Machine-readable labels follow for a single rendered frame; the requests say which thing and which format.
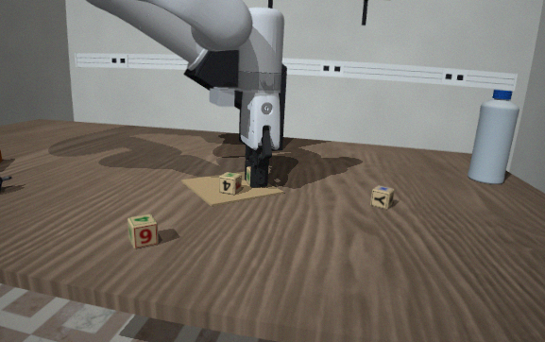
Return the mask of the white plastic bottle with blue cap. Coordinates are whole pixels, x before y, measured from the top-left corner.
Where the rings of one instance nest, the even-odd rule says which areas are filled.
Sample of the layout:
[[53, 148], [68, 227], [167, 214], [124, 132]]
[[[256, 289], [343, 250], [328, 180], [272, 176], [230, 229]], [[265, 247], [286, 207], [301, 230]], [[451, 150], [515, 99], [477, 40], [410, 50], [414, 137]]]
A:
[[509, 159], [519, 107], [511, 100], [512, 91], [494, 90], [484, 102], [472, 150], [468, 177], [487, 184], [502, 184]]

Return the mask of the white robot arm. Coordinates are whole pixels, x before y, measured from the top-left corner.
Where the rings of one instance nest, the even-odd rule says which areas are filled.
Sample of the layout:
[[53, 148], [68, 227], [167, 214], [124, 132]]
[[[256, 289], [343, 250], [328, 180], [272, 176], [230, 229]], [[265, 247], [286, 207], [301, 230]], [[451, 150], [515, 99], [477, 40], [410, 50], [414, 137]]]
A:
[[187, 60], [190, 71], [208, 51], [239, 50], [238, 87], [210, 88], [218, 107], [234, 107], [235, 91], [281, 89], [284, 17], [276, 9], [248, 9], [243, 0], [86, 1]]

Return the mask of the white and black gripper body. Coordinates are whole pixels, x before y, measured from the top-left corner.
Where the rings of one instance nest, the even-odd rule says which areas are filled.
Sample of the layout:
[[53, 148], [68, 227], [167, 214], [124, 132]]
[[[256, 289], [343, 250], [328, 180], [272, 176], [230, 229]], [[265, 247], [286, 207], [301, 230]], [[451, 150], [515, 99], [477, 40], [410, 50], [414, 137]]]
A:
[[[271, 148], [277, 150], [281, 140], [281, 90], [251, 90], [243, 93], [241, 139], [254, 150], [262, 145], [263, 126], [269, 126]], [[273, 146], [273, 147], [272, 147]]]

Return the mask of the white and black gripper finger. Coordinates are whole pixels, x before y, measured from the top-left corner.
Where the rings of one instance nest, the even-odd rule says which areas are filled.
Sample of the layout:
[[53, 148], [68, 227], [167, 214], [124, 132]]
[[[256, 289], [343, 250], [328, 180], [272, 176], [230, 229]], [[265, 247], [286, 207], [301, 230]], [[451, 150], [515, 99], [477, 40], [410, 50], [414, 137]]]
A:
[[247, 180], [247, 167], [253, 165], [253, 149], [246, 145], [245, 180]]
[[[269, 159], [272, 157], [269, 126], [263, 126], [262, 146], [263, 148], [253, 149], [253, 165], [250, 166], [251, 187], [266, 187], [268, 183]], [[262, 154], [258, 156], [260, 152]]]

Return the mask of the tan flat mat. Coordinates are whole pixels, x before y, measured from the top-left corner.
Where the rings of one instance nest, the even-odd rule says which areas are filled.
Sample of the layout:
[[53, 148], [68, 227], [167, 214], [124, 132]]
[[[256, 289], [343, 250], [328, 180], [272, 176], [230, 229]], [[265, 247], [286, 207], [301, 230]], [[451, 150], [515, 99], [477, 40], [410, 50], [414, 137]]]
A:
[[181, 182], [212, 207], [283, 194], [282, 190], [269, 183], [266, 187], [251, 187], [245, 180], [245, 172], [236, 174], [242, 175], [242, 188], [235, 195], [219, 193], [219, 177], [221, 175], [181, 180]]

